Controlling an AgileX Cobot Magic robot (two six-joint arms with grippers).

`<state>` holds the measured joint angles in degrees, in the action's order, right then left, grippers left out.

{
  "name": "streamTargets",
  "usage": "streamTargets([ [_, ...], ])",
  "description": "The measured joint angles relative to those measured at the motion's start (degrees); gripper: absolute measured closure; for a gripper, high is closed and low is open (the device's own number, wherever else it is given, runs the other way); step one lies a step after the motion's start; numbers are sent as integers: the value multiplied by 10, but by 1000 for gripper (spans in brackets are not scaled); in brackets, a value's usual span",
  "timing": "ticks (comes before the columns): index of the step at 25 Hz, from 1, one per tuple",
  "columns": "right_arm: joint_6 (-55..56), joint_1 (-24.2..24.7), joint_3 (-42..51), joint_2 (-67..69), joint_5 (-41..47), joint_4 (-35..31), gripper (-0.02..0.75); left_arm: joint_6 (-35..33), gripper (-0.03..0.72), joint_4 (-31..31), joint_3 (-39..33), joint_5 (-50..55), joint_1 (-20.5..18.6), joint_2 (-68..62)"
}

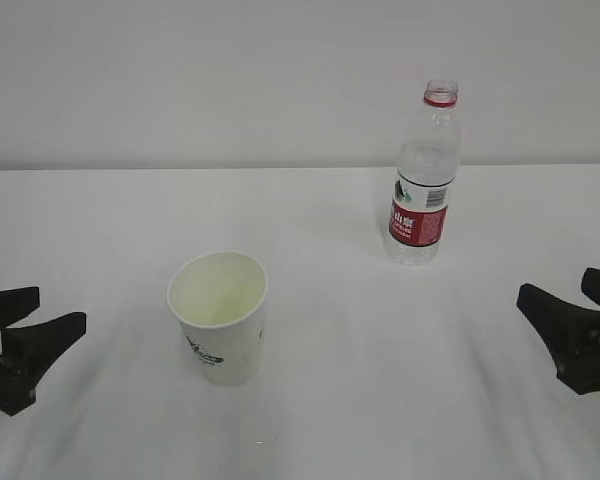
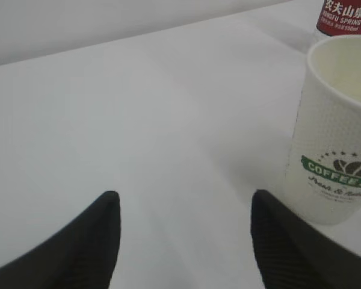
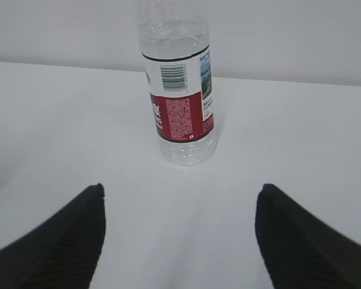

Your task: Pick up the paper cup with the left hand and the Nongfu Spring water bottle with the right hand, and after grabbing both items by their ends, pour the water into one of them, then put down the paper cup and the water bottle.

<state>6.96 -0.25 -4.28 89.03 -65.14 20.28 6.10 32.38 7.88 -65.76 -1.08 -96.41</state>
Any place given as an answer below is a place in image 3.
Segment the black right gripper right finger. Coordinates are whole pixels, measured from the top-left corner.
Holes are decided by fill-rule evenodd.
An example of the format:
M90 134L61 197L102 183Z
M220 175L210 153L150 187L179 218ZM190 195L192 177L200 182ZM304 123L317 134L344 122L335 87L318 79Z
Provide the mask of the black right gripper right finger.
M273 184L258 194L255 235L274 288L361 288L361 244Z

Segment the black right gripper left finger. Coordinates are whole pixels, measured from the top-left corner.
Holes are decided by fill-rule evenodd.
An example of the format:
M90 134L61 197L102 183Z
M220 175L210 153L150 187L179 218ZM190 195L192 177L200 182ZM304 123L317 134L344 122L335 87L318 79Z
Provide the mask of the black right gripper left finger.
M105 190L91 185L0 249L0 288L89 288L105 233Z

